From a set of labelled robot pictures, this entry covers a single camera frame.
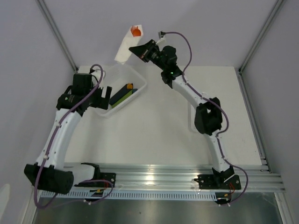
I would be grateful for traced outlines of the orange plastic fork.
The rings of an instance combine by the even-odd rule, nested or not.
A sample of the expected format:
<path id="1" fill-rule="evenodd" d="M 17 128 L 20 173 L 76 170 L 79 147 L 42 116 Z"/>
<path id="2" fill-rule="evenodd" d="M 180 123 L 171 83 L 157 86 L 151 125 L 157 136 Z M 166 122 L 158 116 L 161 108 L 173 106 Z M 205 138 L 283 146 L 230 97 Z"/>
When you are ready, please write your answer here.
<path id="1" fill-rule="evenodd" d="M 131 29 L 130 29 L 130 31 L 133 33 L 135 30 L 137 30 L 138 29 L 138 27 L 137 26 L 132 26 L 131 27 Z"/>

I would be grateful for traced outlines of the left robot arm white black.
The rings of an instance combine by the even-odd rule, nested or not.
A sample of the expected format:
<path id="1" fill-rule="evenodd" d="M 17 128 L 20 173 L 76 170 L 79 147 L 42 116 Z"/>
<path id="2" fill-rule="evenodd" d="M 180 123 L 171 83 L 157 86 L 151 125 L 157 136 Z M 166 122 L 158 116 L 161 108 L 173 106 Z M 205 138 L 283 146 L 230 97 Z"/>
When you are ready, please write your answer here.
<path id="1" fill-rule="evenodd" d="M 54 125 L 46 145 L 36 162 L 27 164 L 24 169 L 35 191 L 67 194 L 73 186 L 85 186 L 85 181 L 92 187 L 100 184 L 100 167 L 96 164 L 84 162 L 64 167 L 69 143 L 84 112 L 89 107 L 106 110 L 109 106 L 112 87 L 100 87 L 92 78 L 91 74 L 74 74 L 72 85 L 58 98 Z"/>

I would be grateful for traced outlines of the white paper napkin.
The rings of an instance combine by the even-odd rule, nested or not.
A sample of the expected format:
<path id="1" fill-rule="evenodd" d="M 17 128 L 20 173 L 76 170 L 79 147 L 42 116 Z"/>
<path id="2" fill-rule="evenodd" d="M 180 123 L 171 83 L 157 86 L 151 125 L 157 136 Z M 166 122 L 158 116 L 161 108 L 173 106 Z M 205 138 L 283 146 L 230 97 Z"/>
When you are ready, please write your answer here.
<path id="1" fill-rule="evenodd" d="M 120 63 L 120 64 L 125 64 L 127 62 L 127 60 L 129 59 L 129 57 L 131 56 L 131 52 L 129 51 L 129 48 L 130 47 L 134 47 L 134 46 L 137 46 L 139 41 L 142 39 L 143 37 L 143 27 L 141 24 L 139 25 L 135 25 L 138 27 L 138 29 L 141 30 L 142 32 L 142 36 L 140 37 L 133 37 L 132 34 L 131 34 L 131 27 L 128 29 L 127 33 L 125 34 L 122 42 L 121 42 L 121 45 L 118 49 L 118 52 L 114 58 L 114 60 L 117 62 L 117 63 Z"/>

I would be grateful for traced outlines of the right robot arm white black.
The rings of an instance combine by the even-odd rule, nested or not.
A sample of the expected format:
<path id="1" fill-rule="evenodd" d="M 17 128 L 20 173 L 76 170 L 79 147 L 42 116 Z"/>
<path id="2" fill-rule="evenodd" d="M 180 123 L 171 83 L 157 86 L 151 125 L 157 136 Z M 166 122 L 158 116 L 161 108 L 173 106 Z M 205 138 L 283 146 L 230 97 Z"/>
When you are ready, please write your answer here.
<path id="1" fill-rule="evenodd" d="M 225 155 L 219 132 L 222 125 L 222 111 L 218 98 L 207 98 L 195 90 L 186 80 L 184 72 L 177 66 L 176 49 L 165 46 L 159 49 L 154 40 L 146 44 L 130 47 L 129 51 L 143 62 L 151 61 L 162 70 L 163 82 L 180 93 L 195 109 L 194 125 L 204 135 L 213 161 L 213 182 L 218 188 L 224 188 L 235 175 L 234 169 L 224 159 Z"/>

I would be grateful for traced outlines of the orange plastic spoon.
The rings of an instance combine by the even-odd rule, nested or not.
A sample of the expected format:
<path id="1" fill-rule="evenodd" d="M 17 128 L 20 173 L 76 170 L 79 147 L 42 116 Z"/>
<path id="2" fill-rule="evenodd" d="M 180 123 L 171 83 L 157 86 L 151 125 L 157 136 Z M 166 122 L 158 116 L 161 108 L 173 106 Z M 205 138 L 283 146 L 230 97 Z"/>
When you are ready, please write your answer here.
<path id="1" fill-rule="evenodd" d="M 140 37 L 142 36 L 142 32 L 140 29 L 136 28 L 136 29 L 132 29 L 131 30 L 131 34 L 133 37 Z"/>

